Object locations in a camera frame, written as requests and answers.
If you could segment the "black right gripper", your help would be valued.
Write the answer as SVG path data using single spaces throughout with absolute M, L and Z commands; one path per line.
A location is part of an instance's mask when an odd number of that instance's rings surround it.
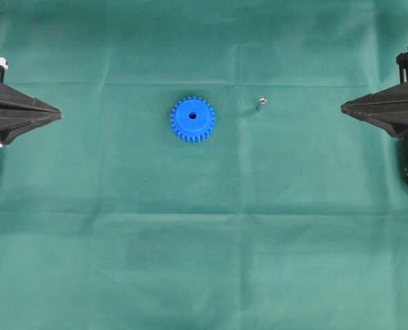
M 408 123 L 379 119 L 364 113 L 388 113 L 408 110 L 408 50 L 396 57 L 399 85 L 368 94 L 341 105 L 341 112 L 386 131 L 393 138 L 408 136 Z

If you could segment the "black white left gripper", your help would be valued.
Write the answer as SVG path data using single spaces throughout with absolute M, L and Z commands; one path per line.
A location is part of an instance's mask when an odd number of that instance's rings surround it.
M 7 69 L 7 60 L 0 57 L 0 109 L 31 111 L 0 111 L 0 148 L 24 133 L 61 119 L 59 109 L 2 83 Z

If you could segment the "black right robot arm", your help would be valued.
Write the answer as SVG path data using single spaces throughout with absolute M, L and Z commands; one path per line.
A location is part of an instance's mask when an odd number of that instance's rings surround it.
M 402 140 L 408 173 L 408 51 L 399 54 L 396 62 L 400 70 L 398 85 L 348 101 L 341 105 L 341 111 Z

